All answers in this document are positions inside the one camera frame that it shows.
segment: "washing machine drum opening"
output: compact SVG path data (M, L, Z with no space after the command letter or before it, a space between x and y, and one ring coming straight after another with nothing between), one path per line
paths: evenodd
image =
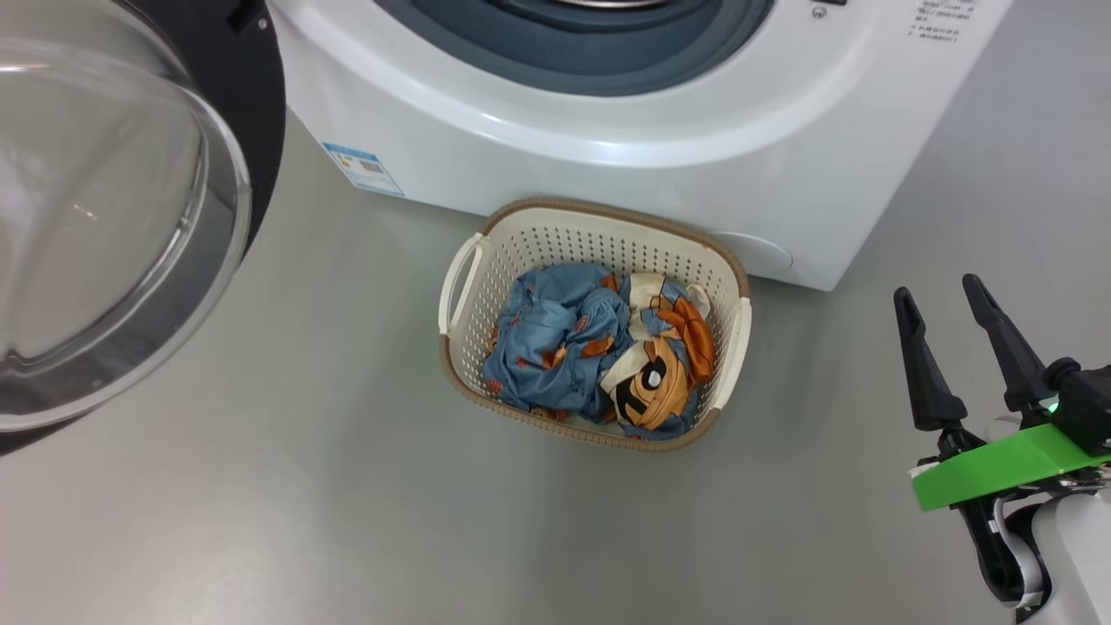
M376 0L444 52L584 95L681 84L735 53L773 0Z

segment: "green bracket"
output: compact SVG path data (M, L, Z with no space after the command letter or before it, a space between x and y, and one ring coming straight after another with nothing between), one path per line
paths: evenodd
M1089 456L1052 424L1040 425L928 470L914 478L914 494L934 511L1104 463L1111 455Z

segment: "laundry basket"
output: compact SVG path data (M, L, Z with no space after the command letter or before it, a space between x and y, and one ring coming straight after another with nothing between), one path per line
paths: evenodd
M682 436L640 441L627 438L615 424L599 426L577 417L559 423L503 404L487 391L482 363L517 278L532 269L571 262L599 262L620 280L634 272L658 272L705 288L713 305L707 323L718 359L713 380L699 399L694 425ZM752 308L741 264L704 234L618 208L529 199L492 214L456 253L440 294L439 323L444 373L476 404L580 441L669 452L690 445L718 421L744 362Z

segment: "crumpled laundry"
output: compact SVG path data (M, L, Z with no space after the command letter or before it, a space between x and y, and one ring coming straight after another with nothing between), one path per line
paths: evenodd
M709 296L658 273L618 292L601 264L561 264L518 278L482 373L502 402L564 421L617 421L627 436L669 440L693 426L713 377Z

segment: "gray floor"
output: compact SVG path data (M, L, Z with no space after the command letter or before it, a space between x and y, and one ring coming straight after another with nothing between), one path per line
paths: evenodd
M891 292L975 431L1003 387L963 272L1045 360L1111 359L1108 23L1102 0L1019 0L838 290L755 282L733 402L665 456L459 397L433 309L479 220L351 188L292 121L194 340L0 460L3 622L1004 623L959 517L911 495L933 440Z

